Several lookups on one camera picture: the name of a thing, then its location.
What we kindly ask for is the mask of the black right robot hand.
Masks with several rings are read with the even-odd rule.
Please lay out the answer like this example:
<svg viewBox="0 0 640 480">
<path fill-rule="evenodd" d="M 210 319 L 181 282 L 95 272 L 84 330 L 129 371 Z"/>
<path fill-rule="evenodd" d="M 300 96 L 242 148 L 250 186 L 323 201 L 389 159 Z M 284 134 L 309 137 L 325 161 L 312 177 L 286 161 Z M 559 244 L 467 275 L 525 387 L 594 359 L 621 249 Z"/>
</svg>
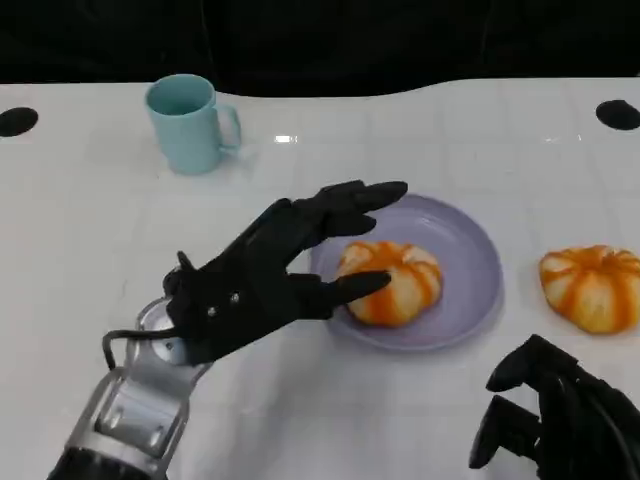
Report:
<svg viewBox="0 0 640 480">
<path fill-rule="evenodd" d="M 533 461 L 541 479 L 638 478 L 638 409 L 543 337 L 506 355 L 486 388 L 493 398 L 470 468 L 485 467 L 504 449 Z"/>
</svg>

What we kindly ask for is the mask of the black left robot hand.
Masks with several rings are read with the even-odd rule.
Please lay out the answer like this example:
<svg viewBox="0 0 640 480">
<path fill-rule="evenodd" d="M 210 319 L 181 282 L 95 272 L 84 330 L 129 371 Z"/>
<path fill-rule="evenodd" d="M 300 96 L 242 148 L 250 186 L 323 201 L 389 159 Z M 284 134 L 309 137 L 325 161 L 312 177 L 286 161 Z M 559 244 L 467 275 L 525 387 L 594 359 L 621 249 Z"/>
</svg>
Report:
<svg viewBox="0 0 640 480">
<path fill-rule="evenodd" d="M 238 294 L 244 314 L 289 323 L 326 319 L 333 310 L 375 293 L 391 280 L 383 267 L 326 283 L 317 275 L 291 274 L 293 260 L 337 237 L 373 230 L 370 212 L 396 203 L 408 191 L 404 181 L 367 185 L 361 180 L 322 188 L 306 199 L 280 199 L 201 272 L 206 292 L 216 298 Z"/>
</svg>

